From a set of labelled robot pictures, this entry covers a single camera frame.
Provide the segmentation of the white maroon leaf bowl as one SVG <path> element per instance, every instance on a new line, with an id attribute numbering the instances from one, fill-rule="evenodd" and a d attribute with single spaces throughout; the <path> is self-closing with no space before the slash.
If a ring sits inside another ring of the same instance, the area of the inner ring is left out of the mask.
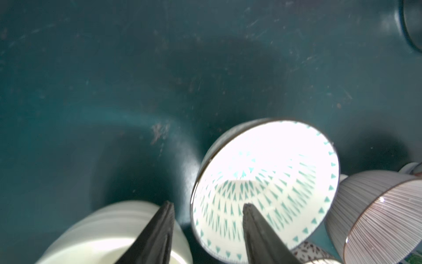
<path id="1" fill-rule="evenodd" d="M 302 264 L 341 264 L 334 256 L 308 241 L 300 244 L 292 253 Z"/>

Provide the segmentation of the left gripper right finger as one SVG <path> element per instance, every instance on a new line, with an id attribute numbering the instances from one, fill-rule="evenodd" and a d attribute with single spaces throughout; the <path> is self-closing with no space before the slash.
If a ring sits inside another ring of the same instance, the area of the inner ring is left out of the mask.
<path id="1" fill-rule="evenodd" d="M 243 229 L 250 264 L 300 264 L 255 205 L 243 207 Z"/>

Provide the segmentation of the white green triangle bowl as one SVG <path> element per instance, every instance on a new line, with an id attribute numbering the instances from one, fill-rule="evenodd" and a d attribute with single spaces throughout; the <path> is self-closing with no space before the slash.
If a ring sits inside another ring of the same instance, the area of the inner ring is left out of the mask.
<path id="1" fill-rule="evenodd" d="M 238 124 L 202 160 L 190 199 L 193 234 L 215 259 L 247 263 L 249 203 L 293 250 L 324 222 L 339 183 L 337 151 L 315 127 L 272 118 Z"/>

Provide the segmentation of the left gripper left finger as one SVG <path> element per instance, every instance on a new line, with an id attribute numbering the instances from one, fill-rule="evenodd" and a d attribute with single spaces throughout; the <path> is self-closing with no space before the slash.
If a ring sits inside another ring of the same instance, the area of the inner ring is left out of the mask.
<path id="1" fill-rule="evenodd" d="M 168 264 L 175 223 L 174 204 L 166 201 L 117 264 Z"/>

